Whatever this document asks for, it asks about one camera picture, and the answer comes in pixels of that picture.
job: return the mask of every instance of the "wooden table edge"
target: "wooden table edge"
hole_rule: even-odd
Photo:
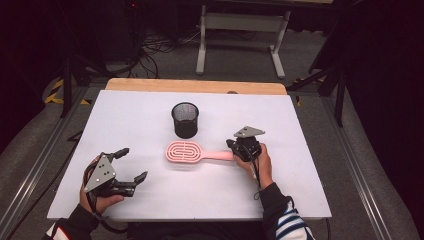
[[[239,93],[287,95],[281,83],[229,82],[210,80],[111,78],[106,90],[144,92]]]

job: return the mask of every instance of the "person's right hand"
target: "person's right hand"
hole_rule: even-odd
[[[271,158],[268,155],[268,150],[266,145],[261,143],[262,153],[259,155],[258,159],[254,162],[243,162],[238,156],[234,155],[234,159],[237,162],[237,165],[246,170],[249,176],[252,174],[252,164],[256,164],[256,167],[259,169],[259,180],[261,183],[261,188],[265,189],[274,181],[272,180],[272,164]]]

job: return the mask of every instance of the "black sleeve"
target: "black sleeve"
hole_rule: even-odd
[[[276,183],[260,191],[263,225],[267,239],[314,239],[311,230],[294,208],[293,199],[284,196]]]
[[[90,233],[97,228],[99,221],[81,205],[75,208],[68,219],[61,218],[46,232],[43,240],[91,240]]]

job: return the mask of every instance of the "hand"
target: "hand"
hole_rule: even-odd
[[[91,163],[98,161],[99,160],[99,156],[97,156]],[[114,196],[110,196],[107,198],[103,198],[103,197],[98,197],[97,198],[97,203],[96,203],[96,210],[98,213],[103,214],[106,209],[110,206],[112,206],[113,204],[116,204],[118,202],[121,202],[124,200],[124,197],[121,195],[114,195]],[[80,205],[82,207],[85,208],[85,210],[92,212],[90,204],[88,203],[88,199],[87,199],[87,195],[84,192],[84,181],[81,185],[81,189],[80,189]]]
[[[236,155],[234,155],[234,160],[236,160],[237,165],[239,167],[246,170],[247,174],[252,177],[253,177],[252,164],[256,164],[256,168],[259,169],[259,180],[261,183],[261,188],[265,189],[274,181],[272,180],[272,165],[271,165],[271,158],[268,155],[268,150],[265,144],[261,143],[260,146],[262,149],[262,153],[261,155],[259,155],[258,159],[255,160],[254,162],[243,162]]]

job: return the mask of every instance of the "pink hair brush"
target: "pink hair brush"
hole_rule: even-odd
[[[234,160],[233,152],[206,152],[195,142],[175,141],[166,149],[166,158],[171,162],[197,163],[201,159]]]

